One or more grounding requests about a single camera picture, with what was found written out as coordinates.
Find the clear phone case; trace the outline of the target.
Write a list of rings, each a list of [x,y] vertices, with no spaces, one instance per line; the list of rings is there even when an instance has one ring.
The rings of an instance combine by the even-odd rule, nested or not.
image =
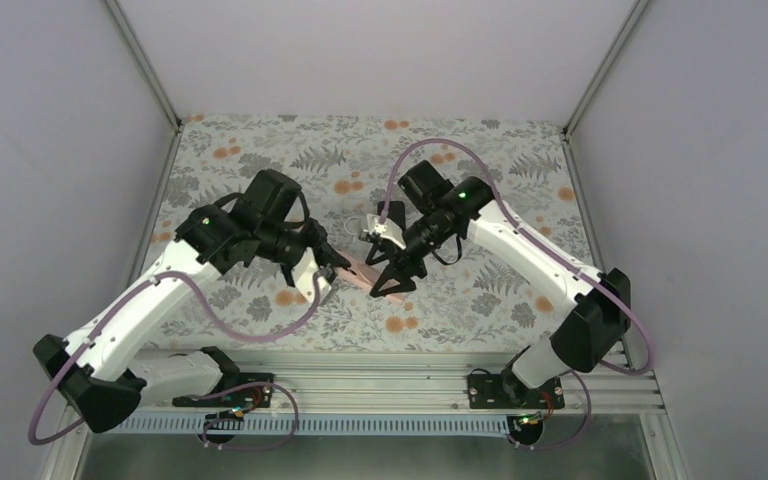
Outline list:
[[[366,214],[370,212],[368,202],[362,198],[348,198],[341,203],[337,218],[337,233],[340,249],[348,253],[362,253],[367,243],[359,238],[365,225]]]

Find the pink phone case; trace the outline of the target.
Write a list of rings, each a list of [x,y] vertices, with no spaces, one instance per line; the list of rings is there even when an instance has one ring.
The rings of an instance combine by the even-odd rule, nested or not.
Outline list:
[[[371,295],[372,288],[380,279],[381,272],[350,255],[346,255],[345,258],[350,265],[337,269],[339,278],[355,286],[363,293]]]

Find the black phone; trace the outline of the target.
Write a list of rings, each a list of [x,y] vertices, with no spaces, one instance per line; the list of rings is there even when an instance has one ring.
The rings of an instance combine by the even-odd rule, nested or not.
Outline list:
[[[404,230],[406,228],[406,209],[403,201],[392,200],[387,210],[387,219],[382,221],[380,216],[384,213],[385,201],[379,201],[376,205],[375,230]]]

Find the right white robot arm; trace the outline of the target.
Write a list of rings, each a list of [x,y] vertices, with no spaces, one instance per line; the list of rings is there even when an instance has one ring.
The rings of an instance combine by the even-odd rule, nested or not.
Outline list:
[[[603,273],[564,252],[496,201],[484,180],[459,184],[444,179],[427,161],[412,167],[399,187],[421,216],[410,226],[394,207],[367,216],[360,238],[372,244],[367,262],[387,265],[370,294],[412,292],[427,274],[425,259],[451,238],[467,240],[502,260],[545,295],[560,326],[525,347],[502,370],[501,391],[515,407],[538,397],[547,381],[568,371],[592,371],[628,331],[631,321],[619,306],[630,302],[630,281],[618,269]]]

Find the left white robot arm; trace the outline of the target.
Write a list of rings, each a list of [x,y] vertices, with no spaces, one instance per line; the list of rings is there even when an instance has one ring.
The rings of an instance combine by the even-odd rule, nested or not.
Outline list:
[[[235,266],[262,259],[316,309],[349,260],[312,217],[288,219],[306,203],[301,186],[265,169],[243,192],[194,209],[150,267],[110,306],[67,336],[43,336],[33,353],[49,377],[44,398],[60,395],[79,423],[96,433],[115,428],[137,409],[190,397],[215,405],[237,394],[239,369],[220,349],[140,361],[159,327]]]

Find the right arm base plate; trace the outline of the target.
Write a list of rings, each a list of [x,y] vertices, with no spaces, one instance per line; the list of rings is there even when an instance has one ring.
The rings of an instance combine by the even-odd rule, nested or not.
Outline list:
[[[471,409],[563,409],[565,400],[559,377],[538,388],[521,384],[510,373],[491,373],[473,369],[466,376],[466,392]]]

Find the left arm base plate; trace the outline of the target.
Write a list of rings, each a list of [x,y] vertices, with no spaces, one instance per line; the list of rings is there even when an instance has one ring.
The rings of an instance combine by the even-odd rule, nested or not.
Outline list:
[[[235,379],[221,380],[210,393],[210,399],[182,396],[174,398],[172,405],[178,408],[269,408],[274,380],[272,373],[243,372]]]

